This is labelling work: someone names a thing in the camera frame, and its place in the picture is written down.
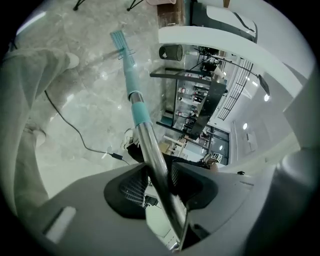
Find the metal pole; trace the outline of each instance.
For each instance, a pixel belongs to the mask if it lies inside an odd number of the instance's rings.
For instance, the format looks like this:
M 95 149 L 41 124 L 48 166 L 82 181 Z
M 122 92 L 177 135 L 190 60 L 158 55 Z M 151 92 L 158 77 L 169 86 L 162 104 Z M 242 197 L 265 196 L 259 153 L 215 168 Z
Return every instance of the metal pole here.
M 144 101 L 138 92 L 132 93 L 129 98 L 132 104 Z M 136 128 L 139 134 L 143 158 L 150 167 L 148 175 L 152 185 L 158 193 L 159 200 L 174 232 L 181 239 L 186 221 L 186 213 L 182 202 L 169 190 L 168 168 L 160 151 L 152 124 L 150 122 L 143 122 L 138 124 Z

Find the shoe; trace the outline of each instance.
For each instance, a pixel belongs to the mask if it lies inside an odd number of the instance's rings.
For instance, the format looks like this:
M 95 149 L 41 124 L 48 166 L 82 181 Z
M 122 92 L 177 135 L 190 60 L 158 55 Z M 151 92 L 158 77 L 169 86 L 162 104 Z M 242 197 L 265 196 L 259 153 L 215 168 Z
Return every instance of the shoe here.
M 77 55 L 71 52 L 66 52 L 66 55 L 69 57 L 69 60 L 70 60 L 70 63 L 66 68 L 67 70 L 74 69 L 76 66 L 79 65 L 80 59 Z
M 132 129 L 128 129 L 124 133 L 124 138 L 121 143 L 121 148 L 123 150 L 127 150 L 129 146 L 134 143 L 134 131 Z

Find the teal handle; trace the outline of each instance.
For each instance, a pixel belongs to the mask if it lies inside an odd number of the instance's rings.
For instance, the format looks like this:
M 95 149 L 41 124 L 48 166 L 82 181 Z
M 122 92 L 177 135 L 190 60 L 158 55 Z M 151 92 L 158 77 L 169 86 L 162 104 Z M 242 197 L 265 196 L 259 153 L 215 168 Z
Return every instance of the teal handle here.
M 135 127 L 142 123 L 151 123 L 149 112 L 144 102 L 139 101 L 133 103 L 131 106 L 131 111 Z
M 140 93 L 137 71 L 135 70 L 135 61 L 132 56 L 129 56 L 127 50 L 123 51 L 123 71 L 125 76 L 126 93 L 129 96 L 132 93 Z

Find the marble floor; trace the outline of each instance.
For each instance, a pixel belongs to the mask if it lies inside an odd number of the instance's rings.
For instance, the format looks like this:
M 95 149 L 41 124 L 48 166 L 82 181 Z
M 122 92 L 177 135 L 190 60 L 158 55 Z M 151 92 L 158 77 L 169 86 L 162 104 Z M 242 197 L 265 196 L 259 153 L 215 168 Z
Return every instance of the marble floor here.
M 121 150 L 124 132 L 133 127 L 126 95 L 122 60 L 115 52 L 110 32 L 121 29 L 133 55 L 141 90 L 152 121 L 161 118 L 166 92 L 162 79 L 149 73 L 164 62 L 159 58 L 157 7 L 142 2 L 127 12 L 130 0 L 86 0 L 73 11 L 76 0 L 48 0 L 35 12 L 45 15 L 16 38 L 18 48 L 59 48 L 79 56 L 80 64 L 57 77 L 47 92 L 62 115 L 82 133 L 86 145 L 112 151 L 130 164 Z M 75 180 L 124 166 L 111 156 L 88 151 L 77 132 L 39 96 L 30 114 L 46 133 L 36 157 L 50 197 Z M 154 125 L 158 140 L 165 128 Z

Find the white pant leg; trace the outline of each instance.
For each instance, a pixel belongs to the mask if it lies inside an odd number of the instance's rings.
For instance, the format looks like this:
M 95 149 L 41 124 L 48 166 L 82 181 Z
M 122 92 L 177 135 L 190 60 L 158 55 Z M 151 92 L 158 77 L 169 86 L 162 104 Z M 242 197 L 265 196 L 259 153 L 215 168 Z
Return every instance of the white pant leg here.
M 14 179 L 18 148 L 36 97 L 66 70 L 69 58 L 59 49 L 19 49 L 7 54 L 0 67 L 0 186 L 16 214 Z M 22 157 L 38 172 L 33 157 Z
M 37 138 L 25 128 L 19 143 L 14 175 L 14 203 L 19 218 L 27 220 L 49 197 L 36 159 Z

